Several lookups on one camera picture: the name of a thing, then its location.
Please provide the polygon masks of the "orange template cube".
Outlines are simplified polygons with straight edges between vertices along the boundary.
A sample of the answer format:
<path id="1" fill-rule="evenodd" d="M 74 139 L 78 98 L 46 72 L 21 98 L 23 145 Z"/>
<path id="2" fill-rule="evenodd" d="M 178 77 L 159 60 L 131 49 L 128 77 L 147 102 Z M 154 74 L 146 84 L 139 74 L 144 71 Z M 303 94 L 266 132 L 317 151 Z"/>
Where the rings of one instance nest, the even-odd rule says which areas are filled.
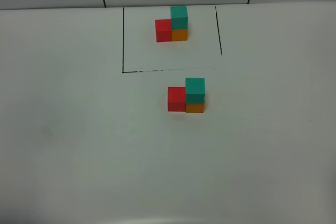
<path id="1" fill-rule="evenodd" d="M 172 41 L 187 41 L 188 29 L 172 30 Z"/>

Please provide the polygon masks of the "red template cube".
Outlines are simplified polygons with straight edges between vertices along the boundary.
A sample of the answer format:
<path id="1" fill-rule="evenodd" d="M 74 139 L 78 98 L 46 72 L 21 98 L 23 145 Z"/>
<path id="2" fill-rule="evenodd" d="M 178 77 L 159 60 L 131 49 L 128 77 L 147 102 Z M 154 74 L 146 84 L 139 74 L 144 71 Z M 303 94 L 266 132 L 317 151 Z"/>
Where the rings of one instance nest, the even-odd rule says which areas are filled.
<path id="1" fill-rule="evenodd" d="M 155 32 L 157 42 L 172 41 L 172 22 L 171 19 L 155 20 Z"/>

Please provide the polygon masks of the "teal template cube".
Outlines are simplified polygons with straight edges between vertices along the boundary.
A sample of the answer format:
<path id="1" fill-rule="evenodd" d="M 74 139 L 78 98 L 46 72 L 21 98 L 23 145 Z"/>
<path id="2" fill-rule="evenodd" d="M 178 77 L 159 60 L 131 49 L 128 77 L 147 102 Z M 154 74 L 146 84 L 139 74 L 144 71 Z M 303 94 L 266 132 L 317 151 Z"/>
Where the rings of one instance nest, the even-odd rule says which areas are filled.
<path id="1" fill-rule="evenodd" d="M 188 12 L 187 6 L 171 6 L 171 23 L 173 30 L 181 30 L 188 28 Z"/>

